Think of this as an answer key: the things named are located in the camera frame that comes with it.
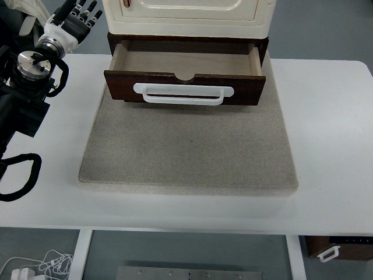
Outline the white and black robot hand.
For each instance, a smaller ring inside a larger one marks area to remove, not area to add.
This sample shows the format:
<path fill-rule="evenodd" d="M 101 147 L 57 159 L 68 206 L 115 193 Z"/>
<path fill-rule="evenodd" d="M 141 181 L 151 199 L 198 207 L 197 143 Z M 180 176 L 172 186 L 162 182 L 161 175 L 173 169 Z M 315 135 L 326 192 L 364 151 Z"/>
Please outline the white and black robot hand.
<path fill-rule="evenodd" d="M 42 39 L 57 44 L 62 52 L 76 49 L 88 36 L 93 26 L 103 14 L 94 10 L 97 1 L 65 1 L 44 26 Z"/>

